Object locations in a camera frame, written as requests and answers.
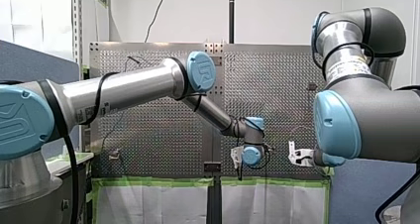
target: wire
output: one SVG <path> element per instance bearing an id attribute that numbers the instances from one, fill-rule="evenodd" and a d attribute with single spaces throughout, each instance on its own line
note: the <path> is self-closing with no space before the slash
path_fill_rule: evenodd
<path id="1" fill-rule="evenodd" d="M 5 84 L 5 85 L 16 85 L 20 83 L 24 83 L 24 82 L 18 81 L 18 80 L 0 80 L 0 84 Z"/>
<path id="2" fill-rule="evenodd" d="M 318 27 L 319 27 L 319 23 L 321 22 L 321 19 L 323 16 L 330 14 L 327 11 L 323 11 L 321 13 L 318 14 L 314 25 L 312 26 L 312 40 L 311 40 L 311 49 L 312 49 L 312 59 L 315 63 L 315 65 L 319 68 L 322 69 L 321 64 L 318 62 L 318 60 L 316 59 L 315 55 L 317 54 L 316 51 L 316 40 L 317 40 L 317 33 L 318 33 Z"/>
<path id="3" fill-rule="evenodd" d="M 397 199 L 402 193 L 404 193 L 417 179 L 420 177 L 420 169 L 417 170 L 394 194 L 392 194 L 386 201 L 384 201 L 374 212 L 374 217 L 377 223 L 381 223 L 380 215 L 389 204 Z"/>
<path id="4" fill-rule="evenodd" d="M 70 170 L 71 170 L 71 193 L 72 193 L 72 207 L 71 207 L 71 224 L 76 224 L 78 219 L 78 170 L 77 170 L 77 161 L 76 154 L 74 152 L 73 143 L 70 137 L 64 136 L 64 142 L 67 146 L 68 157 L 70 159 Z"/>
<path id="5" fill-rule="evenodd" d="M 96 91 L 95 106 L 93 108 L 93 114 L 92 114 L 92 116 L 90 116 L 89 119 L 87 119 L 84 123 L 81 123 L 80 125 L 89 125 L 95 120 L 95 118 L 96 118 L 96 116 L 98 115 L 98 112 L 99 112 L 99 107 L 100 107 L 100 102 L 101 102 L 101 94 L 102 94 L 102 85 L 108 77 L 110 77 L 112 75 L 115 75 L 117 73 L 119 73 L 119 72 L 109 72 L 109 73 L 107 73 L 107 74 L 105 74 L 101 77 L 101 79 L 99 80 L 98 89 Z"/>
<path id="6" fill-rule="evenodd" d="M 145 43 L 148 41 L 148 39 L 149 39 L 149 34 L 151 33 L 151 28 L 152 28 L 152 26 L 154 25 L 154 23 L 155 23 L 155 20 L 157 19 L 157 16 L 158 16 L 158 10 L 160 9 L 160 6 L 161 6 L 161 3 L 163 2 L 163 0 L 160 0 L 160 2 L 158 3 L 158 5 L 157 5 L 157 10 L 155 11 L 155 16 L 154 16 L 154 19 L 152 20 L 152 22 L 149 24 L 149 27 L 148 27 L 148 33 L 146 34 L 146 38 L 145 38 Z"/>
<path id="7" fill-rule="evenodd" d="M 334 47 L 332 50 L 330 50 L 326 56 L 324 56 L 324 61 L 322 62 L 322 75 L 324 76 L 324 78 L 327 77 L 325 69 L 327 68 L 327 61 L 328 59 L 331 57 L 331 55 L 335 52 L 337 52 L 338 50 L 340 50 L 343 47 L 346 46 L 352 46 L 352 45 L 356 45 L 356 46 L 360 46 L 362 49 L 367 50 L 370 53 L 370 61 L 367 64 L 367 66 L 371 66 L 373 64 L 373 60 L 374 60 L 374 50 L 373 48 L 371 48 L 368 44 L 365 43 L 361 43 L 361 42 L 351 42 L 351 43 L 344 43 L 344 44 L 340 44 L 336 47 Z"/>
<path id="8" fill-rule="evenodd" d="M 134 62 L 136 62 L 137 64 L 140 64 L 140 62 L 138 61 L 138 60 L 136 60 L 136 59 L 134 59 L 134 57 L 139 57 L 139 58 L 141 58 L 143 61 L 145 61 L 147 64 L 151 64 L 150 62 L 148 62 L 145 58 L 143 58 L 142 56 L 127 56 L 127 59 L 126 59 L 126 61 L 124 62 L 124 71 L 123 72 L 126 72 L 127 71 L 127 63 L 128 63 L 128 61 L 131 59 L 132 61 L 134 61 Z M 117 120 L 117 122 L 115 122 L 114 123 L 114 125 L 112 126 L 112 129 L 111 129 L 111 131 L 109 131 L 106 135 L 105 135 L 105 137 L 104 137 L 104 139 L 102 140 L 102 144 L 101 144 L 101 153 L 103 152 L 103 149 L 104 149 L 104 147 L 105 147 L 105 141 L 108 139 L 108 137 L 112 134 L 112 133 L 114 133 L 115 132 L 115 130 L 117 129 L 117 126 L 118 126 L 118 124 L 121 122 L 121 120 L 123 120 L 123 117 L 124 117 L 124 115 L 126 114 L 126 111 L 123 111 L 122 113 L 121 113 L 121 115 L 120 115 L 120 118 Z"/>
<path id="9" fill-rule="evenodd" d="M 408 85 L 404 87 L 397 88 L 395 90 L 420 90 L 420 85 Z"/>
<path id="10" fill-rule="evenodd" d="M 149 35 L 150 35 L 150 33 L 151 33 L 151 28 L 152 28 L 152 26 L 154 25 L 154 23 L 155 23 L 155 20 L 157 19 L 157 16 L 158 16 L 158 10 L 160 9 L 160 6 L 161 6 L 161 4 L 162 4 L 162 2 L 163 2 L 163 0 L 160 0 L 160 2 L 158 3 L 158 5 L 157 5 L 157 9 L 156 9 L 156 11 L 155 11 L 155 15 L 154 15 L 154 18 L 152 19 L 152 22 L 149 24 L 149 27 L 148 27 L 148 31 L 147 31 L 147 34 L 146 34 L 146 38 L 145 38 L 145 43 L 147 43 L 148 42 L 148 39 L 149 39 Z M 127 62 L 128 62 L 128 60 L 129 59 L 131 59 L 131 60 L 133 60 L 134 62 L 136 62 L 137 64 L 140 64 L 140 62 L 138 61 L 138 60 L 136 60 L 135 58 L 140 58 L 143 62 L 145 62 L 146 64 L 148 64 L 148 65 L 152 65 L 148 60 L 146 60 L 145 58 L 143 58 L 142 56 L 127 56 L 127 60 L 126 60 L 126 62 L 125 62 L 125 64 L 124 64 L 124 71 L 127 71 Z M 108 132 L 106 135 L 105 135 L 105 137 L 104 137 L 104 139 L 102 140 L 102 145 L 101 145 L 101 152 L 103 151 L 103 148 L 104 148 L 104 146 L 105 146 L 105 141 L 106 141 L 106 139 L 116 130 L 116 128 L 117 128 L 117 125 L 121 122 L 121 120 L 123 119 L 123 117 L 124 117 L 124 115 L 125 115 L 125 111 L 121 114 L 121 116 L 120 116 L 120 118 L 118 119 L 118 121 L 114 124 L 114 126 L 112 127 L 112 129 L 111 129 L 111 131 L 110 132 Z"/>

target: black cable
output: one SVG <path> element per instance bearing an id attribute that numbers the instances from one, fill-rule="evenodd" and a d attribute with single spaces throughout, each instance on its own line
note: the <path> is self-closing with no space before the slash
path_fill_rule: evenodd
<path id="1" fill-rule="evenodd" d="M 392 194 L 386 201 L 380 205 L 374 212 L 374 217 L 376 218 L 377 223 L 381 223 L 380 215 L 385 210 L 389 204 L 391 204 L 395 199 L 397 199 L 402 193 L 404 193 L 417 179 L 420 177 L 420 169 L 417 170 L 411 177 L 408 179 L 394 194 Z"/>
<path id="2" fill-rule="evenodd" d="M 67 146 L 68 157 L 70 159 L 70 170 L 71 170 L 71 193 L 72 193 L 72 208 L 71 208 L 71 224 L 77 224 L 78 220 L 78 170 L 77 170 L 77 159 L 74 151 L 73 143 L 70 137 L 64 136 L 64 142 Z"/>
<path id="3" fill-rule="evenodd" d="M 161 6 L 161 3 L 163 2 L 163 0 L 160 0 L 160 2 L 158 3 L 158 5 L 157 5 L 157 10 L 155 11 L 155 16 L 154 16 L 154 19 L 152 20 L 152 22 L 149 24 L 149 27 L 148 27 L 148 33 L 146 34 L 146 38 L 145 38 L 145 43 L 148 41 L 148 39 L 149 39 L 149 34 L 151 33 L 151 28 L 152 28 L 152 26 L 154 25 L 154 23 L 155 23 L 155 20 L 157 19 L 157 16 L 158 16 L 158 10 L 160 9 L 160 6 Z"/>
<path id="4" fill-rule="evenodd" d="M 365 49 L 365 50 L 367 50 L 369 53 L 370 53 L 370 61 L 369 61 L 369 63 L 367 64 L 367 66 L 371 66 L 372 64 L 373 64 L 373 60 L 374 60 L 374 50 L 368 45 L 368 44 L 365 44 L 365 43 L 361 43 L 361 42 L 351 42 L 351 43 L 344 43 L 344 44 L 340 44 L 340 45 L 338 45 L 338 46 L 336 46 L 336 47 L 334 47 L 332 50 L 330 50 L 328 53 L 327 53 L 327 55 L 326 56 L 324 56 L 324 61 L 322 62 L 322 75 L 324 76 L 324 78 L 326 78 L 327 77 L 327 75 L 326 75 L 326 71 L 325 71 L 325 69 L 326 69 L 326 67 L 327 67 L 327 61 L 328 61 L 328 59 L 331 57 L 331 55 L 333 54 L 333 53 L 335 53 L 335 52 L 337 52 L 338 50 L 340 50 L 341 48 L 343 48 L 343 47 L 346 47 L 346 46 L 352 46 L 352 45 L 356 45 L 356 46 L 360 46 L 362 49 Z"/>
<path id="5" fill-rule="evenodd" d="M 89 125 L 96 119 L 96 116 L 98 115 L 98 112 L 99 112 L 100 102 L 101 102 L 102 85 L 105 79 L 117 73 L 119 72 L 109 72 L 101 77 L 101 79 L 99 80 L 98 89 L 96 90 L 96 98 L 95 98 L 95 106 L 93 108 L 93 114 L 92 116 L 90 116 L 89 119 L 87 119 L 84 123 L 81 123 L 80 125 Z"/>
<path id="6" fill-rule="evenodd" d="M 420 90 L 420 85 L 408 85 L 408 86 L 397 88 L 395 90 Z"/>
<path id="7" fill-rule="evenodd" d="M 5 85 L 16 85 L 20 83 L 24 83 L 24 82 L 18 81 L 18 80 L 0 80 L 0 84 L 5 84 Z"/>
<path id="8" fill-rule="evenodd" d="M 326 12 L 326 11 L 319 13 L 315 20 L 315 24 L 312 26 L 312 39 L 311 39 L 312 59 L 315 65 L 319 68 L 322 68 L 322 66 L 321 64 L 319 64 L 318 60 L 315 57 L 315 55 L 317 54 L 316 40 L 317 40 L 318 26 L 319 26 L 319 23 L 321 22 L 322 17 L 327 14 L 329 14 L 329 12 Z"/>

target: pegboard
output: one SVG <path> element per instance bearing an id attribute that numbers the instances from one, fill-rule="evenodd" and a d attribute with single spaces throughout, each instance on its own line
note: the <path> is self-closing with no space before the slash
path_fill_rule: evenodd
<path id="1" fill-rule="evenodd" d="M 267 175 L 319 177 L 313 168 L 293 166 L 287 158 L 293 128 L 308 128 L 292 134 L 297 149 L 312 148 L 316 142 L 311 131 L 312 101 L 324 80 L 312 63 L 310 47 L 99 43 L 90 48 L 91 74 L 153 66 L 165 57 L 185 57 L 192 51 L 217 59 L 218 78 L 208 92 L 210 99 L 231 115 L 264 117 L 265 141 L 276 148 Z M 316 90 L 308 90 L 310 82 L 317 85 Z M 230 159 L 236 139 L 222 137 L 182 102 L 163 98 L 131 108 L 123 117 L 119 113 L 100 119 L 92 125 L 96 146 L 114 126 L 93 167 L 99 176 L 200 177 L 209 157 L 222 162 L 222 175 L 236 175 Z M 110 160 L 109 154 L 117 149 L 120 159 Z M 265 175 L 265 170 L 244 168 L 244 175 Z"/>
<path id="2" fill-rule="evenodd" d="M 158 65 L 169 56 L 187 57 L 192 51 L 204 50 L 201 44 L 92 44 L 91 72 L 99 76 L 130 71 Z M 93 166 L 97 176 L 203 175 L 203 123 L 180 101 L 166 97 L 101 118 L 92 126 L 91 134 L 96 146 L 102 147 Z M 117 151 L 119 158 L 110 159 Z"/>
<path id="3" fill-rule="evenodd" d="M 296 149 L 316 144 L 312 102 L 324 79 L 313 64 L 310 47 L 226 45 L 223 56 L 225 110 L 236 117 L 263 117 L 264 141 L 275 147 L 266 170 L 244 168 L 243 175 L 319 177 L 315 169 L 300 168 L 288 160 L 289 139 Z M 309 83 L 317 89 L 310 90 Z M 222 139 L 223 175 L 236 175 L 230 158 L 236 145 L 236 139 Z"/>

